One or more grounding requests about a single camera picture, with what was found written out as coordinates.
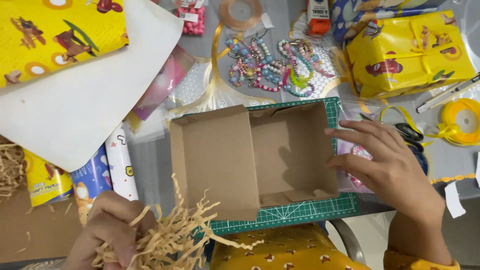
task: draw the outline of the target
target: mustard yellow shirt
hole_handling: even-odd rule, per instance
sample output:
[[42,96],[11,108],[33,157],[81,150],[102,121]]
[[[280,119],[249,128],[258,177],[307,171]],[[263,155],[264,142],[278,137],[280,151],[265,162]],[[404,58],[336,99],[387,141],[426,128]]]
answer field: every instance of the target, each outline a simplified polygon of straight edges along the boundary
[[[317,224],[246,232],[225,237],[238,243],[251,244],[264,240],[253,250],[237,249],[216,243],[212,270],[370,270],[338,251]],[[385,270],[459,270],[456,261],[442,266],[425,260],[385,251]]]

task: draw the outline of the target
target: yellow ribbon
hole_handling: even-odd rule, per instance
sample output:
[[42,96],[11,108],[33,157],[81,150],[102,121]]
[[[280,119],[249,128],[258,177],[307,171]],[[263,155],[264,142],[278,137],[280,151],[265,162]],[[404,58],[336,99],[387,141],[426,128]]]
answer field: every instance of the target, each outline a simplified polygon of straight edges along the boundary
[[433,82],[433,77],[432,77],[432,70],[430,68],[430,65],[428,64],[427,61],[427,56],[432,55],[434,53],[440,52],[441,50],[448,49],[450,47],[456,46],[457,41],[452,41],[450,43],[445,43],[442,45],[439,45],[435,48],[431,49],[423,49],[422,45],[422,40],[420,35],[417,34],[416,28],[416,23],[414,20],[410,20],[410,28],[413,32],[413,35],[415,36],[415,40],[417,41],[418,48],[412,48],[410,49],[411,53],[405,53],[405,54],[384,54],[383,59],[397,59],[397,58],[408,58],[408,57],[417,57],[421,56],[421,63],[423,68],[425,68],[425,71],[427,73],[427,83]]
[[[387,106],[380,113],[380,121],[382,120],[385,111],[393,108],[397,109],[405,118],[405,121],[418,133],[420,130],[417,128],[415,123],[412,120],[412,117],[407,110],[400,106]],[[471,110],[480,120],[480,103],[473,99],[469,98],[460,98],[455,101],[450,101],[442,109],[442,123],[438,124],[439,132],[438,134],[424,134],[424,136],[430,138],[445,138],[448,142],[457,145],[457,146],[478,146],[480,145],[480,126],[473,133],[464,133],[460,130],[460,126],[455,123],[456,115],[461,110]],[[422,143],[422,145],[428,146],[433,143],[435,140],[430,142]]]

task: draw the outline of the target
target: table surface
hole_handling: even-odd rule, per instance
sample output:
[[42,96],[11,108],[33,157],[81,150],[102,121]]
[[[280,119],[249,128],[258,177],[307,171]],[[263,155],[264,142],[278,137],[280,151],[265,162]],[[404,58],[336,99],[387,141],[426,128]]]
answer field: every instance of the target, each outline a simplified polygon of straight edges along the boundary
[[[200,57],[211,56],[212,37],[218,25],[217,15],[218,5],[221,0],[210,0],[206,7],[205,16],[205,35],[203,37],[184,35],[179,41],[180,46],[186,49],[190,54]],[[306,1],[288,1],[288,0],[261,0],[264,11],[271,18],[274,28],[271,28],[263,37],[264,42],[269,48],[282,39],[287,39],[290,30],[290,23],[296,20],[305,9]],[[465,31],[468,42],[479,40],[480,29],[476,29],[475,14],[480,11],[479,5],[473,5],[470,0],[462,1],[461,4],[454,4],[448,0],[441,9],[452,9],[459,18],[460,27]],[[219,51],[224,48],[223,42],[227,39],[226,31],[222,32],[220,37]],[[275,58],[280,58],[276,49],[273,53]],[[472,60],[476,68],[480,59]],[[219,70],[225,70],[232,64],[232,59],[224,57],[219,59]],[[228,80],[226,72],[221,73],[224,81]],[[285,94],[283,91],[270,93],[259,91],[258,89],[249,89],[245,86],[236,88],[240,93],[273,99],[275,102],[297,101],[298,98]],[[347,83],[342,83],[330,91],[328,96],[340,96],[341,100],[355,100],[351,89]],[[428,110],[422,114],[417,114],[415,108],[422,102],[431,97],[430,93],[421,93],[416,95],[400,96],[390,98],[390,105],[400,105],[407,109],[416,123],[431,123],[434,125],[439,121],[440,108]],[[402,122],[403,118],[395,111],[388,111],[385,115],[385,122]],[[171,181],[171,157],[170,157],[170,139],[166,131],[165,137],[153,142],[129,144],[132,165],[135,169],[135,179],[140,199],[145,204],[160,204],[164,213],[170,213],[174,207],[174,192]],[[467,178],[469,174],[475,173],[477,152],[480,147],[456,147],[443,140],[437,140],[425,149],[427,159],[429,160],[430,172],[429,179],[441,179],[443,177],[464,178],[457,182],[457,188],[461,199],[470,199],[480,197],[480,188],[474,178]],[[434,187],[442,194],[446,183],[439,182]],[[358,194],[359,212],[358,215],[378,213],[392,210],[391,207],[382,203],[382,201],[372,194]]]

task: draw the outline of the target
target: green cutting mat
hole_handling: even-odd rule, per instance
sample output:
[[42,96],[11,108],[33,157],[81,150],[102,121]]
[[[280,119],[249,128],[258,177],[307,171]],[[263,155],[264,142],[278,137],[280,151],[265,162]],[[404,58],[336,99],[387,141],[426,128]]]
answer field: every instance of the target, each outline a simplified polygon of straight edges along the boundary
[[[327,111],[328,126],[336,127],[338,97],[320,98],[295,102],[277,103],[248,107],[249,110],[297,106],[323,101]],[[332,139],[336,153],[336,139]],[[327,200],[312,200],[283,206],[261,208],[256,221],[211,221],[210,226],[216,235],[239,233],[266,228],[287,226],[312,221],[323,221],[355,216],[358,213],[357,195],[340,193],[340,197]]]

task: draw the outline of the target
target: yellow gift wrap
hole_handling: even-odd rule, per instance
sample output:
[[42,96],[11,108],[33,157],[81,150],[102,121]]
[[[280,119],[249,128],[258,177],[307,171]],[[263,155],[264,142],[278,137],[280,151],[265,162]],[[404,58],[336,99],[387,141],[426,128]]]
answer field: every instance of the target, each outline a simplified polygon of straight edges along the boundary
[[123,0],[0,0],[0,37],[1,88],[128,45]]
[[347,52],[362,98],[413,94],[475,76],[452,11],[372,20]]

